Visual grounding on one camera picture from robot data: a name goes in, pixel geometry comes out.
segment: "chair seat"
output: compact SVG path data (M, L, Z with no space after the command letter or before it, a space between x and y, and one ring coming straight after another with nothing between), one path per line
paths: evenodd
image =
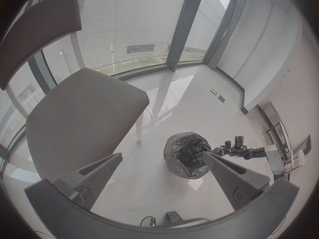
M41 178L111 155L149 104L147 94L88 68L49 92L26 121L26 137Z

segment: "white wall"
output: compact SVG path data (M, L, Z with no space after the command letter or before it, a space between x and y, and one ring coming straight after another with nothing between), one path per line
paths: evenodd
M245 89L248 111L281 80L301 33L301 16L294 6L282 6L279 0L247 0L218 67Z
M315 52L313 36L304 24L304 34L297 54L281 84L260 102L261 107L271 101L289 136L294 151L311 135L311 151L305 156L305 164L291 172L290 181L300 187L299 193L286 220L277 233L277 238L294 220L308 200L319 178L319 52Z

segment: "white pole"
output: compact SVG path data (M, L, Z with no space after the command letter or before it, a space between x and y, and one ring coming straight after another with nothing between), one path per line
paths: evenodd
M113 60L113 45L111 45L111 54L112 54L112 64L113 64L113 72L115 72L115 69L114 69L114 60Z

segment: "trash can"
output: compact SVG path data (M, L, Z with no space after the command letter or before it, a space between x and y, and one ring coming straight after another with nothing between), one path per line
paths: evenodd
M207 140L194 132L172 135L164 148L164 162L175 175L186 179L199 179L209 172L201 153L211 151Z

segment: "window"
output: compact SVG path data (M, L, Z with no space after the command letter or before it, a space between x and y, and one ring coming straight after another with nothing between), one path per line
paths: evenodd
M181 0L78 1L82 30L77 35L87 68L113 75L166 63ZM131 44L151 46L128 49ZM57 83L80 69L69 36L47 46L43 53Z
M45 96L28 63L16 72L10 80L10 86L18 102L29 114ZM14 136L25 125L26 119L12 104L6 91L0 91L0 103L0 144L7 148Z
M154 44L130 45L130 46L127 46L127 54L153 52L154 46L155 46Z
M221 24L229 1L201 0L180 61L201 61L204 59Z

